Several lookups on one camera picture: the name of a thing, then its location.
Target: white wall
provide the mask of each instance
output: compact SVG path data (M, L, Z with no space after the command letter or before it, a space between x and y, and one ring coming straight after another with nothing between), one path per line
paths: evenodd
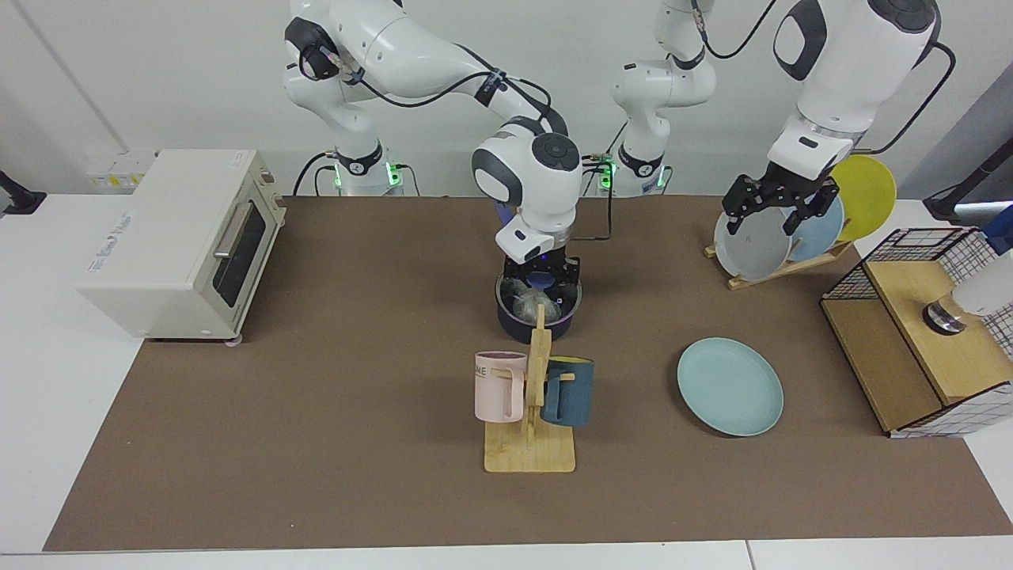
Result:
M850 0L829 1L840 9ZM28 22L11 9L14 2L23 6ZM939 3L941 39L956 51L960 64L923 118L883 155L899 179L1013 62L1013 26L1006 23L1013 4ZM736 45L765 4L719 1L708 20L715 47L726 51ZM670 191L723 193L738 173L762 173L767 149L799 91L770 50L776 22L791 4L778 3L739 57L715 63L718 88L709 102L667 111L674 126L669 161L677 168ZM281 88L289 63L282 43L288 5L285 0L0 0L0 112L21 116L0 123L0 164L48 189L85 190L83 156L115 146L82 95L54 73L38 39L21 37L34 25L79 81L83 96L132 150L258 148L281 179L294 179L305 158L327 145L328 134ZM630 61L664 56L651 37L655 0L406 0L405 7L443 37L548 87L585 152L604 150L623 120L608 89L615 71ZM944 59L935 54L912 74L865 143L881 144L895 132L945 69ZM468 156L497 125L494 115L461 95L414 110L376 100L364 106L375 114L395 158L416 166L423 191L475 192ZM8 133L24 142L12 143ZM50 155L56 159L38 158Z

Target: mug rack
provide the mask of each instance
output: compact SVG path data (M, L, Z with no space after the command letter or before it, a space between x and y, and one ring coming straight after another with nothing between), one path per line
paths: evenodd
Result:
M537 327L531 332L528 372L525 375L525 411L518 422L485 424L485 471L488 473L572 473L576 469L573 428L541 418L545 382L552 354L552 332L545 328L545 307L538 308ZM496 372L496 375L508 373ZM573 375L562 375L571 382Z

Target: brown table mat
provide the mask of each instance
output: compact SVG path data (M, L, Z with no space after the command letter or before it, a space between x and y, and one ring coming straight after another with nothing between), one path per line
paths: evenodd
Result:
M473 353L495 320L486 199L295 198L245 342L146 343L46 550L272 549L1011 534L960 439L891 441L817 306L858 257L730 293L713 197L617 200L574 242L597 361L569 475L488 475ZM604 229L604 200L579 231ZM675 384L705 337L762 353L780 423L722 437Z

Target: yellow plate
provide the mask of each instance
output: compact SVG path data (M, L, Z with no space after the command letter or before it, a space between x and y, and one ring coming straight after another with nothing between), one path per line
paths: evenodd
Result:
M835 166L830 175L841 188L839 195L848 220L838 239L860 239L886 222L897 201L897 182L882 162L856 154Z

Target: pink mug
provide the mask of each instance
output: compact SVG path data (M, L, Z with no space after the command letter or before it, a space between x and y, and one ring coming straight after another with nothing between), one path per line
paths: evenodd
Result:
M475 417L497 424L523 418L527 371L528 355L520 352L496 350L475 354Z

